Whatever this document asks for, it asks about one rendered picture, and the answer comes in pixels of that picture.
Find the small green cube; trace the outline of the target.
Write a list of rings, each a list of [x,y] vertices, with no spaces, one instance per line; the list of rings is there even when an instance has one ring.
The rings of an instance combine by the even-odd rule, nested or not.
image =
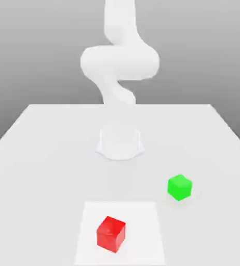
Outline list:
[[[191,195],[193,182],[184,175],[176,175],[168,179],[167,192],[174,199],[181,201]]]

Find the small red cube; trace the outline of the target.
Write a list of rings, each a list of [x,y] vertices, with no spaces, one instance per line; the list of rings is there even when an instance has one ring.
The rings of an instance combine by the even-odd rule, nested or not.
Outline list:
[[[97,228],[97,245],[117,253],[125,240],[126,223],[107,216]]]

